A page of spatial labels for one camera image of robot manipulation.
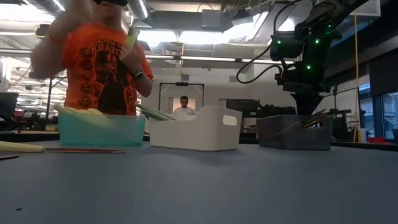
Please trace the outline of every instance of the clear plastic bin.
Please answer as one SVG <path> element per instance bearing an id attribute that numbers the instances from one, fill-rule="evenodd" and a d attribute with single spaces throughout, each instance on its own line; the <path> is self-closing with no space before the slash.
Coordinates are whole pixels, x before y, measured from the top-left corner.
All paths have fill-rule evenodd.
<path id="1" fill-rule="evenodd" d="M 329 151 L 333 118 L 322 121 L 322 128 L 296 128 L 273 138 L 289 126 L 307 119 L 306 116 L 277 115 L 257 120 L 259 145 L 277 149 Z"/>
<path id="2" fill-rule="evenodd" d="M 145 116 L 60 114 L 62 145 L 140 146 Z"/>

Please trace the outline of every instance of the gray plastic bin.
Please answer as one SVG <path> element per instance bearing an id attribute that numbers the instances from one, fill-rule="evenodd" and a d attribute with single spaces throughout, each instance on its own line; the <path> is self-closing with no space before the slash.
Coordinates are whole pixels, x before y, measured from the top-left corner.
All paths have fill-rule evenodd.
<path id="1" fill-rule="evenodd" d="M 260 146 L 278 149 L 329 151 L 333 129 L 333 117 L 322 121 L 322 128 L 300 128 L 282 132 L 306 116 L 278 115 L 257 120 L 257 135 Z"/>

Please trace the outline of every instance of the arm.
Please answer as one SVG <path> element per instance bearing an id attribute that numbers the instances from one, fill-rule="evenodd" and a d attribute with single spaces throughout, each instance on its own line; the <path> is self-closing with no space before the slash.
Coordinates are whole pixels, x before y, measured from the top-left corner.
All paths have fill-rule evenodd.
<path id="1" fill-rule="evenodd" d="M 121 60 L 122 62 L 126 62 L 124 64 L 127 66 L 127 69 L 130 71 L 131 75 L 144 72 L 144 76 L 136 80 L 136 86 L 139 94 L 141 94 L 143 97 L 148 97 L 152 92 L 154 76 L 145 58 L 145 53 L 142 47 L 136 46 L 134 49 L 130 49 L 129 47 L 125 46 L 121 53 Z"/>
<path id="2" fill-rule="evenodd" d="M 49 32 L 57 40 L 65 40 L 68 33 L 73 29 L 70 26 L 71 24 L 66 22 L 67 17 L 68 15 L 63 12 L 50 26 Z M 36 46 L 30 55 L 32 69 L 35 71 L 35 78 L 50 78 L 65 69 L 62 65 L 64 46 L 63 41 L 54 41 L 49 35 L 45 36 L 44 40 Z"/>
<path id="3" fill-rule="evenodd" d="M 30 55 L 35 78 L 53 77 L 64 70 L 65 66 L 69 66 L 63 64 L 62 55 L 71 53 L 73 43 L 65 40 L 70 32 L 77 29 L 83 22 L 90 21 L 91 17 L 92 13 L 87 10 L 86 1 L 69 0 L 66 11 L 51 23 L 48 34 Z"/>

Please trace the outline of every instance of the graphic print on shirt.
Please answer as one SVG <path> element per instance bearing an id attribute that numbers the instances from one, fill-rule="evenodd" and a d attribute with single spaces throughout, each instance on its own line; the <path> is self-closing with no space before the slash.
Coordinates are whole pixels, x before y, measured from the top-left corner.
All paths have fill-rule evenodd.
<path id="1" fill-rule="evenodd" d="M 136 89 L 119 54 L 122 44 L 112 39 L 95 39 L 91 47 L 80 49 L 80 67 L 87 71 L 80 86 L 82 107 L 97 108 L 105 113 L 126 114 L 135 110 Z"/>

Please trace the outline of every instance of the blurry hand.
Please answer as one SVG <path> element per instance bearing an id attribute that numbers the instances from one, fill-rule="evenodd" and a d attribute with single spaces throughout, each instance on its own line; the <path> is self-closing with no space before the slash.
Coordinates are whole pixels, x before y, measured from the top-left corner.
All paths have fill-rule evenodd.
<path id="1" fill-rule="evenodd" d="M 123 46 L 119 56 L 120 61 L 122 61 L 133 75 L 142 72 L 141 58 L 142 55 L 138 45 L 134 48 L 128 45 Z"/>
<path id="2" fill-rule="evenodd" d="M 69 0 L 62 12 L 53 22 L 55 31 L 60 36 L 77 29 L 82 24 L 93 20 L 92 0 Z"/>

